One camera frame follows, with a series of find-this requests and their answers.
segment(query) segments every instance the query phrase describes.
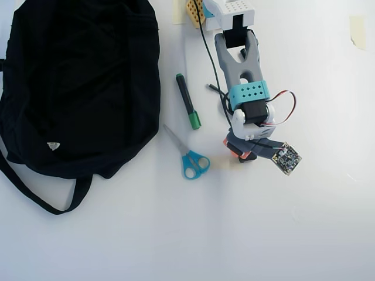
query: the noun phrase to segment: robotic arm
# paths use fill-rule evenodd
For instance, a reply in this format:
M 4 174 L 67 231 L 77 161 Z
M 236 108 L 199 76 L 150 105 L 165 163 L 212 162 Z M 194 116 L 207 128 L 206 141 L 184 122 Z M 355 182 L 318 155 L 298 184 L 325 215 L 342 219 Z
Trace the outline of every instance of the robotic arm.
M 258 40 L 248 29 L 254 24 L 253 6 L 249 0 L 203 0 L 203 12 L 207 30 L 223 30 L 215 36 L 215 45 L 234 112 L 224 144 L 241 163 L 261 156 L 289 175 L 302 158 L 287 143 L 268 139 L 275 126 L 262 125 L 274 124 L 275 109 L 267 103 L 270 93 L 261 72 Z M 241 46 L 244 61 L 238 63 L 228 49 Z M 242 78 L 248 83 L 242 84 Z

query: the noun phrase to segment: gray gripper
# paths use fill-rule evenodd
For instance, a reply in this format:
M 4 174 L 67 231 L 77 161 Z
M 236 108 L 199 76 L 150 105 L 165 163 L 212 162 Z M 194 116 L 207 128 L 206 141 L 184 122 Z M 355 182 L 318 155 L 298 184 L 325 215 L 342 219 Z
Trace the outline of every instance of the gray gripper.
M 227 140 L 236 148 L 240 149 L 242 152 L 253 152 L 255 155 L 258 155 L 263 158 L 272 159 L 275 153 L 278 152 L 278 149 L 272 148 L 265 148 L 263 146 L 256 145 L 255 143 L 248 142 L 244 139 L 237 138 L 234 134 L 232 129 L 229 129 L 229 133 L 227 135 Z M 275 142 L 269 139 L 260 139 L 254 140 L 254 142 L 261 143 L 263 145 L 269 145 L 271 147 L 282 147 L 282 142 Z
M 251 30 L 247 32 L 246 58 L 243 63 L 238 63 L 228 52 L 223 33 L 215 36 L 215 45 L 220 68 L 224 71 L 227 81 L 228 91 L 233 86 L 240 85 L 241 78 L 245 78 L 248 83 L 263 80 L 259 64 L 258 40 Z

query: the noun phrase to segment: red wire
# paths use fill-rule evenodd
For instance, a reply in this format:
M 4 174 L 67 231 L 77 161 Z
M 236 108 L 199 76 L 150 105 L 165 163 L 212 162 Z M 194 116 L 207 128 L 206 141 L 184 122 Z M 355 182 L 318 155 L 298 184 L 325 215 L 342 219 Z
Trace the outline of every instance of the red wire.
M 281 123 L 277 123 L 277 124 L 262 123 L 262 125 L 264 125 L 264 126 L 278 126 L 278 125 L 281 125 L 281 124 L 285 123 L 292 116 L 292 114 L 295 111 L 295 108 L 297 106 L 297 97 L 295 96 L 295 94 L 292 91 L 289 91 L 289 90 L 281 91 L 273 99 L 267 101 L 267 103 L 276 100 L 278 97 L 282 96 L 286 92 L 290 92 L 291 95 L 293 96 L 293 100 L 294 100 L 294 105 L 293 105 L 293 109 L 292 109 L 291 113 L 289 113 L 289 115 L 287 116 L 287 118 L 284 121 L 282 121 Z

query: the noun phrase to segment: black backpack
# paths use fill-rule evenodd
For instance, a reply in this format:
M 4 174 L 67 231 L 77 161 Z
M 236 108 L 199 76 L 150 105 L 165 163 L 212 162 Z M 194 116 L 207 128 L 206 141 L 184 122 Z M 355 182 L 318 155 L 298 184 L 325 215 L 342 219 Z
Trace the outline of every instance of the black backpack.
M 77 179 L 71 206 L 33 194 L 0 153 L 2 172 L 48 212 L 75 209 L 93 174 L 111 178 L 156 135 L 159 53 L 148 0 L 26 0 L 0 61 L 0 134 L 10 162 Z

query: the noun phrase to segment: backpack strap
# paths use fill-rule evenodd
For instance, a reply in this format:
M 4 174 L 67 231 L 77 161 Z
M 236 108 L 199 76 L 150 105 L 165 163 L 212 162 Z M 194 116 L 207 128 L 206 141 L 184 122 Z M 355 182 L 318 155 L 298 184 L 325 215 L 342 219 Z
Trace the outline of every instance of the backpack strap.
M 5 160 L 3 154 L 0 152 L 0 170 L 4 173 L 4 175 L 17 187 L 17 189 L 23 193 L 26 197 L 30 198 L 32 201 L 34 201 L 36 204 L 41 206 L 46 211 L 54 214 L 54 215 L 61 215 L 68 212 L 73 211 L 75 208 L 77 208 L 83 198 L 88 193 L 91 182 L 93 181 L 93 176 L 83 177 L 80 179 L 77 179 L 76 186 L 74 188 L 74 194 L 73 199 L 71 201 L 70 207 L 65 211 L 60 211 L 58 209 L 53 208 L 50 204 L 43 201 L 41 198 L 39 198 L 37 195 L 32 193 L 32 191 L 25 186 L 25 184 L 22 182 L 22 180 L 19 178 L 19 176 L 15 173 L 15 171 L 10 167 L 8 162 Z

